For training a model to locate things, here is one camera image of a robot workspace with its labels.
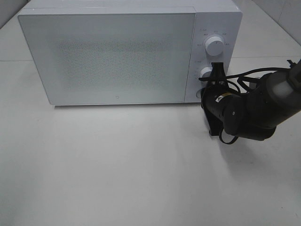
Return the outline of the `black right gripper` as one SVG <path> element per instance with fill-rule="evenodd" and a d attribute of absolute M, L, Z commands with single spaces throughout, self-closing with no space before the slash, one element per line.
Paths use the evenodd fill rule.
<path fill-rule="evenodd" d="M 205 87 L 201 90 L 201 106 L 207 119 L 209 134 L 218 136 L 224 121 L 225 104 L 222 103 L 222 95 L 229 90 L 229 87 L 226 83 L 223 63 L 213 62 L 211 66 L 210 75 L 199 78 L 201 82 L 205 83 Z"/>

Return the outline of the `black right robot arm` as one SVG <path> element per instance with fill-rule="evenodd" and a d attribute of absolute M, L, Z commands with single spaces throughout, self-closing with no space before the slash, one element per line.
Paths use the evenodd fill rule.
<path fill-rule="evenodd" d="M 238 138 L 263 141 L 277 125 L 301 110 L 301 64 L 288 61 L 289 68 L 267 67 L 227 76 L 222 62 L 212 63 L 208 77 L 199 80 L 201 107 L 209 134 L 222 133 Z"/>

